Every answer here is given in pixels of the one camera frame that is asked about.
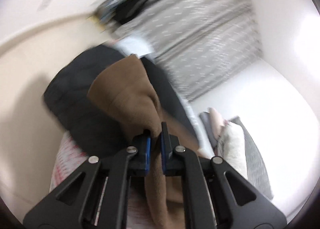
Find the brown corduroy coat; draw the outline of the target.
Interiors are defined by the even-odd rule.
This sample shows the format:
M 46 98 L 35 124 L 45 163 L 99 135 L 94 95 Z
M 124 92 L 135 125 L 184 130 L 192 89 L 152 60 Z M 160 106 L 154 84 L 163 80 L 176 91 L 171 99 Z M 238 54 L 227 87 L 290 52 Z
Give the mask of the brown corduroy coat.
M 177 136 L 181 145 L 194 152 L 199 148 L 197 138 L 163 110 L 142 61 L 130 55 L 108 66 L 93 81 L 87 96 L 120 123 L 128 139 L 145 129 L 151 132 L 151 166 L 145 178 L 151 217 L 157 228 L 184 228 L 181 179 L 163 175 L 161 145 L 156 140 L 162 122 L 166 122 L 169 133 Z

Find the pink pillow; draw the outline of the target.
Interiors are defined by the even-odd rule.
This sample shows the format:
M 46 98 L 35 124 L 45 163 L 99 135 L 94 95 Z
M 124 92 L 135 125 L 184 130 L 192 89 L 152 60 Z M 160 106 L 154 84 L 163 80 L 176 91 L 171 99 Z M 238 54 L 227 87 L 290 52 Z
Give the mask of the pink pillow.
M 219 113 L 213 107 L 209 108 L 209 116 L 210 116 L 210 124 L 212 127 L 212 133 L 215 139 L 218 140 L 222 131 L 223 120 L 221 120 Z

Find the folded light grey duvet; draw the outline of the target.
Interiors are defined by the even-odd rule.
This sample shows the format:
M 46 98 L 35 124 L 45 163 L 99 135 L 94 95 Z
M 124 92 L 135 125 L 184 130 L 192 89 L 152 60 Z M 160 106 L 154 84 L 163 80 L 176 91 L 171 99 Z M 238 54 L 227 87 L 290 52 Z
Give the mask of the folded light grey duvet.
M 245 135 L 240 125 L 224 121 L 217 140 L 217 155 L 222 157 L 240 175 L 248 179 Z

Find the black folded garment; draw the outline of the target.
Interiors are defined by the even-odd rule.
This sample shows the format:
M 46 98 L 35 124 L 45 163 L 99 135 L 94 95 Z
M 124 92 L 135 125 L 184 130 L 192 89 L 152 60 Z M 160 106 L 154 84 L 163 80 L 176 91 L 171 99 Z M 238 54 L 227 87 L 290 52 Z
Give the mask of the black folded garment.
M 87 98 L 97 76 L 107 66 L 123 58 L 118 50 L 106 45 L 89 48 L 58 72 L 44 92 L 43 99 L 49 111 L 88 155 L 104 158 L 130 145 L 131 140 L 119 122 L 103 113 Z M 184 134 L 191 136 L 193 145 L 198 147 L 200 141 L 196 131 L 166 73 L 147 58 L 142 58 L 142 64 L 161 106 L 173 121 L 166 121 L 169 132 L 174 135 L 174 128 L 181 127 Z

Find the patterned pink knit blanket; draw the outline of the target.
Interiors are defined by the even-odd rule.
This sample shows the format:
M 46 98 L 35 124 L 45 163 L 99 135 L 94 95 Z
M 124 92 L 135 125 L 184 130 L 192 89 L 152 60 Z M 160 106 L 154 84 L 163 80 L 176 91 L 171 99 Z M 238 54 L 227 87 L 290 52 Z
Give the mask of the patterned pink knit blanket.
M 56 155 L 49 190 L 52 191 L 55 189 L 87 159 L 87 154 L 76 145 L 70 133 L 66 131 L 63 134 L 59 150 Z M 151 218 L 146 200 L 133 188 L 130 188 L 127 228 L 155 227 L 156 226 Z

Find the grey quilted headboard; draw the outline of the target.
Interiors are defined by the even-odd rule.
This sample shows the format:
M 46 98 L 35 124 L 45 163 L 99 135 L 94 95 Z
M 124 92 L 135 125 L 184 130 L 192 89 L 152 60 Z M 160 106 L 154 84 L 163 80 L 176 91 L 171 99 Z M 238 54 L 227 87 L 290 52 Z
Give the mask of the grey quilted headboard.
M 272 200 L 273 194 L 267 169 L 258 147 L 241 122 L 239 116 L 232 118 L 229 121 L 242 127 L 244 132 L 248 181 L 255 186 L 260 193 L 266 196 L 269 200 Z

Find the grey curtain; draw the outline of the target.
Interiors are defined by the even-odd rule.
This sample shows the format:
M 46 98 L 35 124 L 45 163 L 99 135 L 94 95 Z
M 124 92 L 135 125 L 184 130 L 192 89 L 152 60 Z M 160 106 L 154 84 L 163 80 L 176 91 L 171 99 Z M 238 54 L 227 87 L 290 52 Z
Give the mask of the grey curtain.
M 151 45 L 155 63 L 189 101 L 263 55 L 251 0 L 161 0 L 116 34 Z

